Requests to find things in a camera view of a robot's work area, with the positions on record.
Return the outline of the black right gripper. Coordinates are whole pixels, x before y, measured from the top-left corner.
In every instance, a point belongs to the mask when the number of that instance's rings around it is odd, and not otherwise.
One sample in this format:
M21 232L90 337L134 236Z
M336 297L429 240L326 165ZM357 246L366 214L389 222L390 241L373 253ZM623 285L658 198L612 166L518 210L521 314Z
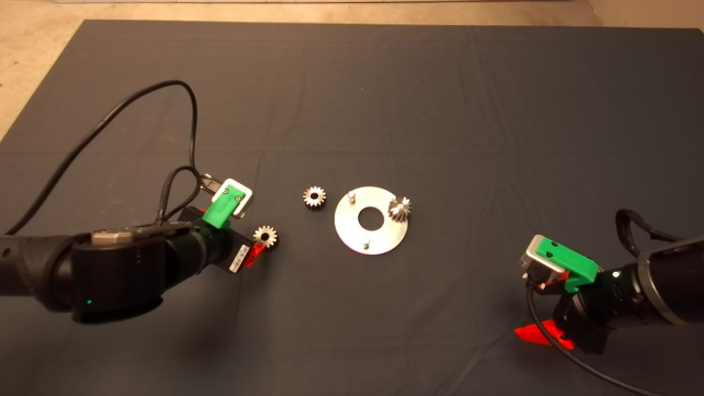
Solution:
M583 353L603 354L609 336L616 330L614 308L613 288L591 286L561 296L553 311L555 322L542 322L542 325L568 351L575 344ZM516 328L514 333L526 343L552 345L535 323Z

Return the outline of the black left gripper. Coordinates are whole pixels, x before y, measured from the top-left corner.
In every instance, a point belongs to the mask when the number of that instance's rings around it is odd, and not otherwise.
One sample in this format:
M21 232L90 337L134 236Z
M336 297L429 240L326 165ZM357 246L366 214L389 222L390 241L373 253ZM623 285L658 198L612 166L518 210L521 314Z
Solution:
M183 209L183 219L192 223L205 245L206 266L237 273L243 264L250 268L266 252L265 243L254 243L249 236L232 229L231 218L227 218L222 228L217 228L204 221L203 216L204 212L196 206Z

